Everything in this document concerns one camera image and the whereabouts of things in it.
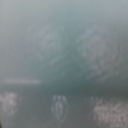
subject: light patch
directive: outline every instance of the light patch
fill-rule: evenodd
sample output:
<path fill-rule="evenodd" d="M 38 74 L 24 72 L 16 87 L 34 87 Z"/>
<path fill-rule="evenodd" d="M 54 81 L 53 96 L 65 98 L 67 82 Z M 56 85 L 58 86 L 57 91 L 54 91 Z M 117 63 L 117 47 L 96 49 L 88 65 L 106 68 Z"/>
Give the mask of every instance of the light patch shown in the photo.
<path fill-rule="evenodd" d="M 2 104 L 2 111 L 8 116 L 12 116 L 17 111 L 17 94 L 13 92 L 6 92 L 0 95 L 0 103 Z"/>
<path fill-rule="evenodd" d="M 93 98 L 96 103 L 93 109 L 94 120 L 100 127 L 127 128 L 128 127 L 128 103 L 118 100 L 106 101 Z"/>

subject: teal background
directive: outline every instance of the teal background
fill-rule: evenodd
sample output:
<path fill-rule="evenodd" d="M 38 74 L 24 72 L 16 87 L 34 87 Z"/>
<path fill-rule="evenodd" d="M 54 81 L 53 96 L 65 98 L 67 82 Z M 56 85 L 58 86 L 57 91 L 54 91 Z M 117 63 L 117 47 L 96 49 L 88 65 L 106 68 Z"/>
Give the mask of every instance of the teal background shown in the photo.
<path fill-rule="evenodd" d="M 127 0 L 1 0 L 0 8 L 3 127 L 127 127 Z"/>

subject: blurry background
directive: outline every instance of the blurry background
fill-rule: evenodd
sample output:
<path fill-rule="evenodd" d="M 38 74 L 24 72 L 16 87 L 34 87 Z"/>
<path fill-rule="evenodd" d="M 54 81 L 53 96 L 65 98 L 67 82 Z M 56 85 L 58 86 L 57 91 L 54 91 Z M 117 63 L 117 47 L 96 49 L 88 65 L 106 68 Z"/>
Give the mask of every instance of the blurry background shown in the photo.
<path fill-rule="evenodd" d="M 3 127 L 127 128 L 127 12 L 127 0 L 1 0 Z"/>

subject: white symbol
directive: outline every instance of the white symbol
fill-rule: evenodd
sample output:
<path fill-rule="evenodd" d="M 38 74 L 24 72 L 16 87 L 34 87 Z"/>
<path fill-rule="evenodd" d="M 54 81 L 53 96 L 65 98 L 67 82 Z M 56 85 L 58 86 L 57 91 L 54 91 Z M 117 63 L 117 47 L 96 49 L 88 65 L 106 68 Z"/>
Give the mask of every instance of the white symbol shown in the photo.
<path fill-rule="evenodd" d="M 65 96 L 54 95 L 51 111 L 58 123 L 63 123 L 68 112 L 68 102 Z"/>

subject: gray-green surface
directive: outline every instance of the gray-green surface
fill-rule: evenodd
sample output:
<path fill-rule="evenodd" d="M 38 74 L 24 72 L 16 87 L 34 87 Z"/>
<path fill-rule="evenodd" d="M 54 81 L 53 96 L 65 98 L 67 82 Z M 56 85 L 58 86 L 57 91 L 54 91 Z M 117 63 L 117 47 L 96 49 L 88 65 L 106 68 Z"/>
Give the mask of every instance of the gray-green surface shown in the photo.
<path fill-rule="evenodd" d="M 127 12 L 127 0 L 1 0 L 3 126 L 127 127 Z"/>

